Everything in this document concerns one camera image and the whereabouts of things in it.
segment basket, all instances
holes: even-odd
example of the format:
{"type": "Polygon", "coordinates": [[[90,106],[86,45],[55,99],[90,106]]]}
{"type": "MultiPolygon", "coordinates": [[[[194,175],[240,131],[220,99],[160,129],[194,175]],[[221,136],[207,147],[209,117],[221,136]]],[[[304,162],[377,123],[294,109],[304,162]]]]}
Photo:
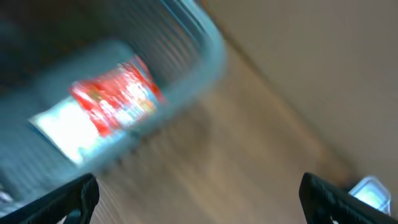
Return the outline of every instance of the basket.
{"type": "MultiPolygon", "coordinates": [[[[5,83],[1,89],[6,90],[0,97],[0,183],[7,182],[17,200],[0,205],[0,217],[69,180],[102,169],[136,147],[141,136],[175,115],[223,74],[222,38],[192,0],[14,0],[5,7],[25,39],[7,49],[7,58],[15,65],[0,65],[9,73],[0,78],[5,83]],[[58,62],[103,40],[115,45],[117,54],[107,61],[130,52],[140,56],[167,104],[77,168],[29,127],[27,120],[59,101],[64,94],[60,86],[70,84],[70,72],[59,68],[58,62]],[[49,70],[58,72],[56,80],[46,78],[49,70]]],[[[98,67],[106,70],[106,64],[98,67]]],[[[73,66],[75,71],[85,69],[73,66]]]]}

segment red package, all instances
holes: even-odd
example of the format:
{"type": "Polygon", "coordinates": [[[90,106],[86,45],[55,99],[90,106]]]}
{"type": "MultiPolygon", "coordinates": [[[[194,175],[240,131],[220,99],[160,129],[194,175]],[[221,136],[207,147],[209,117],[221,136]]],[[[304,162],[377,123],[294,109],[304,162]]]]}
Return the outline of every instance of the red package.
{"type": "Polygon", "coordinates": [[[70,93],[102,137],[149,116],[164,100],[138,57],[98,78],[74,83],[70,93]]]}

